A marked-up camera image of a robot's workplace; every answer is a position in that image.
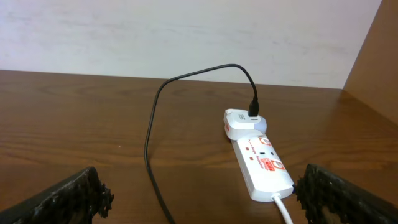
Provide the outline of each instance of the wooden desk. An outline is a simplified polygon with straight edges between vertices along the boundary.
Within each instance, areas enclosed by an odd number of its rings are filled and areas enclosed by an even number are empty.
[[[0,72],[0,210],[86,166],[115,194],[95,223],[165,223],[143,160],[163,80]],[[267,135],[296,181],[320,164],[398,204],[398,127],[341,90],[258,85]],[[160,95],[149,154],[177,223],[283,223],[249,198],[223,131],[226,108],[247,108],[248,84],[177,81]],[[295,196],[284,200],[307,223]]]

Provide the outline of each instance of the black cable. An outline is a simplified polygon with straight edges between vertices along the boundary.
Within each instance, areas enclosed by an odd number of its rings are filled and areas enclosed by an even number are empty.
[[[164,214],[165,214],[167,220],[168,220],[170,223],[173,223],[173,224],[175,223],[175,222],[174,222],[174,219],[173,219],[173,216],[172,216],[171,213],[169,212],[169,210],[168,210],[168,208],[167,208],[167,206],[166,206],[166,204],[165,204],[165,202],[164,202],[164,200],[163,200],[163,198],[162,198],[162,194],[160,193],[159,187],[158,187],[157,184],[156,184],[156,180],[155,180],[154,174],[152,173],[152,169],[150,168],[149,161],[148,161],[148,142],[149,142],[150,131],[152,130],[152,123],[154,122],[154,116],[155,116],[155,109],[156,109],[157,99],[159,98],[160,91],[162,91],[163,87],[166,86],[167,84],[169,84],[169,83],[172,82],[172,81],[179,80],[179,79],[181,79],[181,78],[190,77],[190,76],[192,76],[192,75],[198,75],[198,74],[201,74],[201,73],[210,72],[210,71],[214,71],[214,70],[217,70],[217,69],[228,68],[228,67],[236,67],[236,68],[239,68],[239,69],[242,70],[242,72],[244,72],[244,74],[248,77],[248,79],[249,79],[249,81],[250,81],[250,84],[251,84],[251,86],[253,87],[253,90],[254,90],[254,98],[253,98],[253,100],[252,100],[252,102],[251,102],[251,104],[250,104],[250,107],[249,107],[249,116],[257,116],[257,115],[258,115],[259,107],[258,107],[257,89],[256,89],[256,86],[255,86],[253,80],[251,79],[249,73],[246,71],[246,69],[244,69],[242,66],[236,65],[236,64],[227,64],[227,65],[215,66],[215,67],[213,67],[213,68],[207,68],[207,69],[200,70],[200,71],[197,71],[197,72],[192,72],[192,73],[188,73],[188,74],[185,74],[185,75],[180,75],[180,76],[171,78],[171,79],[169,79],[169,80],[166,80],[166,81],[159,87],[159,89],[157,90],[157,93],[156,93],[156,95],[155,95],[154,105],[152,106],[152,112],[151,112],[151,114],[150,114],[150,120],[149,120],[148,131],[147,131],[147,137],[145,138],[144,160],[145,160],[145,166],[146,166],[146,168],[147,168],[150,181],[152,182],[152,185],[154,186],[154,190],[155,190],[155,193],[156,193],[156,197],[157,197],[157,199],[158,199],[158,201],[159,201],[159,203],[160,203],[160,206],[162,207],[162,210],[163,210],[163,212],[164,212]]]

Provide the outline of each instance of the red label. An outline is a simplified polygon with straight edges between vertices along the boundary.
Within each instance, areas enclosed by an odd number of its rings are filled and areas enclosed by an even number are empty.
[[[275,171],[274,166],[272,166],[272,162],[268,158],[261,159],[261,162],[264,163],[264,165],[267,167],[267,170]]]

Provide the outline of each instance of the white power strip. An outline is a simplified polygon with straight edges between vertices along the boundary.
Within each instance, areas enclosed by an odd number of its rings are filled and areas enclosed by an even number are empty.
[[[266,135],[231,141],[250,197],[271,202],[276,194],[285,198],[293,192],[293,180]]]
[[[294,183],[265,135],[265,119],[249,117],[245,110],[228,109],[224,123],[250,197],[258,202],[275,201],[285,222],[292,223],[280,199],[293,193]]]

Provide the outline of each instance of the power cord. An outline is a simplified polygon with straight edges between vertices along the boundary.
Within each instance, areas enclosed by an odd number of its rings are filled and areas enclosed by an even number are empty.
[[[148,175],[150,178],[150,181],[152,182],[152,185],[154,186],[154,190],[156,193],[156,197],[160,203],[160,206],[162,207],[162,210],[167,218],[167,220],[169,221],[169,223],[174,224],[175,221],[173,219],[173,216],[171,215],[171,213],[169,212],[166,203],[164,202],[163,198],[162,198],[162,194],[160,193],[159,187],[156,184],[156,180],[154,177],[154,174],[152,173],[152,169],[150,168],[149,165],[149,161],[148,161],[148,142],[149,142],[149,136],[150,136],[150,131],[152,129],[152,123],[154,122],[154,116],[155,116],[155,109],[156,109],[156,104],[157,104],[157,99],[159,98],[159,94],[160,91],[162,91],[163,87],[166,86],[167,84],[169,84],[172,81],[175,80],[179,80],[181,78],[187,78],[190,77],[192,75],[198,75],[201,73],[205,73],[205,72],[210,72],[210,71],[214,71],[214,70],[218,70],[221,68],[229,68],[229,67],[235,67],[235,68],[239,68],[240,70],[242,70],[242,72],[248,77],[251,86],[253,87],[254,90],[254,98],[252,100],[252,102],[249,105],[249,116],[257,116],[259,114],[259,103],[258,103],[258,98],[257,98],[257,89],[256,86],[253,82],[253,80],[251,79],[249,73],[246,71],[246,69],[244,69],[242,66],[240,65],[236,65],[236,64],[227,64],[227,65],[220,65],[220,66],[216,66],[216,67],[212,67],[212,68],[207,68],[204,70],[200,70],[197,72],[192,72],[192,73],[188,73],[185,75],[180,75],[174,78],[171,78],[169,80],[166,80],[157,90],[157,93],[155,95],[155,100],[154,100],[154,105],[152,106],[152,112],[150,114],[150,120],[149,120],[149,125],[148,125],[148,131],[147,131],[147,136],[145,138],[145,146],[144,146],[144,160],[145,160],[145,166],[147,168],[148,171]]]
[[[276,205],[278,206],[284,220],[286,224],[293,224],[293,221],[284,205],[284,203],[281,201],[280,199],[280,194],[277,194],[275,196],[273,196],[273,201],[276,203]]]

